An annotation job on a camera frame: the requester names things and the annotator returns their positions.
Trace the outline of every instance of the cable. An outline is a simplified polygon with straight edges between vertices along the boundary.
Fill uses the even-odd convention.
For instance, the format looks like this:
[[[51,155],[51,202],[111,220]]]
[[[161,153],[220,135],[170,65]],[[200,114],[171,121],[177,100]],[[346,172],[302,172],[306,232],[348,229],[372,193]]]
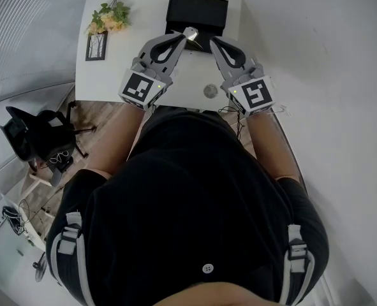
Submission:
[[[237,138],[240,140],[240,132],[242,131],[242,128],[245,127],[245,125],[240,122],[240,110],[235,109],[233,106],[224,106],[222,109],[218,110],[218,112],[222,111],[237,113]]]
[[[68,157],[69,156],[69,152],[67,150],[64,150],[63,152],[59,152],[57,154],[55,154],[56,157],[51,157],[48,161],[47,161],[47,165],[45,166],[42,166],[40,168],[41,169],[45,169],[45,168],[49,168],[50,166],[53,166],[57,163],[62,163],[62,158],[61,156],[64,156],[64,157]]]
[[[17,236],[21,235],[23,232],[27,233],[22,216],[13,207],[3,207],[2,215],[9,222]]]
[[[19,210],[19,208],[22,208],[21,207],[21,203],[23,202],[23,201],[25,201],[26,203],[27,203],[27,206],[28,206],[28,220],[27,221],[25,221],[24,222],[24,224],[25,223],[28,223],[28,222],[31,222],[32,221],[32,219],[34,219],[34,217],[40,212],[40,210],[42,210],[42,208],[58,193],[58,192],[60,192],[61,190],[63,189],[63,187],[61,187],[61,188],[59,188],[50,198],[48,198],[48,200],[40,207],[40,209],[38,210],[38,211],[36,211],[36,212],[34,212],[34,211],[31,211],[30,209],[29,209],[29,204],[28,204],[28,201],[25,199],[25,198],[23,198],[21,201],[20,201],[20,203],[18,204],[18,210]],[[29,213],[30,212],[32,212],[32,213],[34,213],[34,215],[32,216],[32,218],[29,218]]]

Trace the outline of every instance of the backpack strap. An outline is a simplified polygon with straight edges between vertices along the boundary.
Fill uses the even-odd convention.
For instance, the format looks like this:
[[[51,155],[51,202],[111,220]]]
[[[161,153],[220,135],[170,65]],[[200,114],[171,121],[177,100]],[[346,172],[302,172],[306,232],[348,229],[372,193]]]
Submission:
[[[73,255],[77,258],[77,268],[78,268],[78,282],[73,287],[66,288],[73,297],[75,297],[82,305],[85,306],[95,306],[92,294],[89,289],[89,283],[87,281],[87,271],[86,271],[86,257],[85,257],[85,240],[82,234],[82,216],[79,212],[71,212],[66,214],[67,226],[64,227],[62,233],[58,234],[53,243],[50,253],[50,262],[52,267],[52,274],[60,283],[64,286],[60,276],[58,259],[64,257],[72,257]]]
[[[280,304],[296,305],[303,298],[309,286],[314,270],[314,256],[307,249],[307,244],[303,241],[300,234],[300,226],[291,224],[288,226],[289,249],[286,251],[283,266],[283,287],[280,296]],[[289,300],[290,287],[292,280],[300,273],[305,273],[302,287],[294,300]]]

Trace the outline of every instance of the flower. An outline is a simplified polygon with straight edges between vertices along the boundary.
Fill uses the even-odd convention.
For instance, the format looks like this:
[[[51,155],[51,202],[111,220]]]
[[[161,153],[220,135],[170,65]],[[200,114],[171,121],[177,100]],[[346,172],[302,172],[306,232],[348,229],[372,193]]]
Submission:
[[[89,30],[88,30],[88,32],[89,32],[90,34],[93,34],[93,33],[96,33],[97,30],[98,30],[98,25],[97,25],[97,23],[92,22],[92,23],[89,25]]]
[[[112,3],[110,6],[103,3],[102,9],[98,13],[96,10],[92,15],[92,22],[87,27],[88,35],[100,34],[104,31],[120,31],[130,25],[128,19],[129,7],[125,7],[123,3]]]

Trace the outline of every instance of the picture frame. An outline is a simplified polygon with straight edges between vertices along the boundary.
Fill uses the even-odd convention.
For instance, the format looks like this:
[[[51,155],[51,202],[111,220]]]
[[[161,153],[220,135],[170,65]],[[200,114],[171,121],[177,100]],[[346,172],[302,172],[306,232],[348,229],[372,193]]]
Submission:
[[[107,31],[87,37],[86,61],[105,60]]]

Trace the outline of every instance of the white desk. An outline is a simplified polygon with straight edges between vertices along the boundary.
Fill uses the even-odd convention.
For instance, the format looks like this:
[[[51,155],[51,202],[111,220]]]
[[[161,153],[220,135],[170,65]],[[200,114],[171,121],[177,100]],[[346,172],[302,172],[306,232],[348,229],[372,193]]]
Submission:
[[[85,29],[91,22],[94,10],[112,0],[86,0],[80,25],[77,63],[76,99],[89,101],[121,102],[118,95],[122,76],[148,40],[165,33],[168,0],[118,0],[131,8],[132,25],[119,32],[109,33],[104,61],[85,61],[87,35]],[[223,36],[238,39],[242,0],[227,0],[228,13]],[[221,89],[209,99],[203,95],[207,84],[216,87],[223,82],[214,57],[203,52],[183,51],[172,73],[174,84],[156,104],[182,106],[216,111],[228,105]]]

